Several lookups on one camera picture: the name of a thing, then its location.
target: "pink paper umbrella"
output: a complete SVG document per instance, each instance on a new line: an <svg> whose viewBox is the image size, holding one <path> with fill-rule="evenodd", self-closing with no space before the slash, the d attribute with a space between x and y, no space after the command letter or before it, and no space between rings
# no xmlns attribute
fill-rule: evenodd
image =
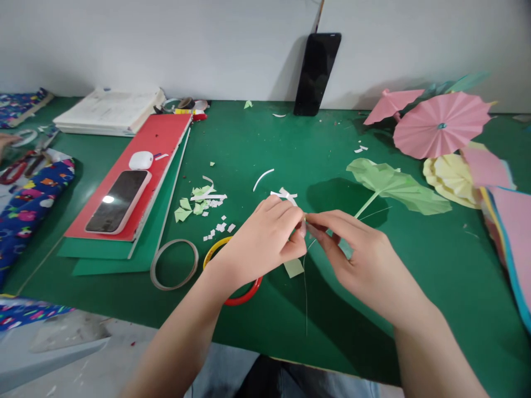
<svg viewBox="0 0 531 398"><path fill-rule="evenodd" d="M451 154L481 134L491 119L490 107L463 92L430 98L404 115L394 130L394 144L417 159Z"/></svg>
<svg viewBox="0 0 531 398"><path fill-rule="evenodd" d="M382 91L382 97L363 124L373 124L389 116L394 116L397 122L399 122L400 114L398 111L401 111L408 104L415 101L423 92L424 90L390 92L388 89L385 89Z"/></svg>

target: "white wall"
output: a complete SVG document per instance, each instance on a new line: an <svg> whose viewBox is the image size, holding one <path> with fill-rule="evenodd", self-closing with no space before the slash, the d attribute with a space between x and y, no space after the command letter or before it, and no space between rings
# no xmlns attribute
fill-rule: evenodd
<svg viewBox="0 0 531 398"><path fill-rule="evenodd" d="M324 108L368 109L385 88L485 70L471 93L531 113L529 0L325 0L319 32L342 33Z"/></svg>
<svg viewBox="0 0 531 398"><path fill-rule="evenodd" d="M0 1L0 90L293 100L318 0Z"/></svg>
<svg viewBox="0 0 531 398"><path fill-rule="evenodd" d="M322 106L492 73L475 93L531 112L529 0L325 0L342 43ZM0 90L158 85L169 96L293 100L320 0L0 1Z"/></svg>

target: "yellow paper flower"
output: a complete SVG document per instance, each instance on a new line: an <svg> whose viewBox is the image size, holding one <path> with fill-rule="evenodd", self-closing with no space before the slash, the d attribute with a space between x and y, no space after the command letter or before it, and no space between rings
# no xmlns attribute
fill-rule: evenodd
<svg viewBox="0 0 531 398"><path fill-rule="evenodd" d="M470 170L460 155L428 158L424 161L423 173L428 184L446 199L466 207L481 208Z"/></svg>

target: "smartphone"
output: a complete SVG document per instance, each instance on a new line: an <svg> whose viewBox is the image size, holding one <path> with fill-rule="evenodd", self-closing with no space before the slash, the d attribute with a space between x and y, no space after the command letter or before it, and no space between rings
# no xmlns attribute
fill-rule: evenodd
<svg viewBox="0 0 531 398"><path fill-rule="evenodd" d="M85 231L115 235L123 231L134 207L151 180L147 170L126 170L118 176Z"/></svg>
<svg viewBox="0 0 531 398"><path fill-rule="evenodd" d="M340 42L341 33L312 33L308 36L294 115L317 115Z"/></svg>

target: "red folder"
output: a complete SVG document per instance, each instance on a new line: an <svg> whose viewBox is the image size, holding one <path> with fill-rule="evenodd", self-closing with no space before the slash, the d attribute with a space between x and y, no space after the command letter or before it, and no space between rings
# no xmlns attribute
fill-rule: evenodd
<svg viewBox="0 0 531 398"><path fill-rule="evenodd" d="M173 160L176 149L183 139L191 119L192 117L189 114L151 115L137 135L131 140L114 166L112 166L111 171L103 179L100 186L92 194L83 210L81 210L70 228L66 231L65 236L68 238L123 240L131 242L140 235L168 167ZM86 232L85 227L89 223L92 215L96 212L103 197L109 192L121 172L129 170L131 156L135 152L140 151L150 151L153 155L168 154L168 156L160 160L153 160L153 165L149 168L149 172L152 174L151 180L131 213L125 228L116 235Z"/></svg>

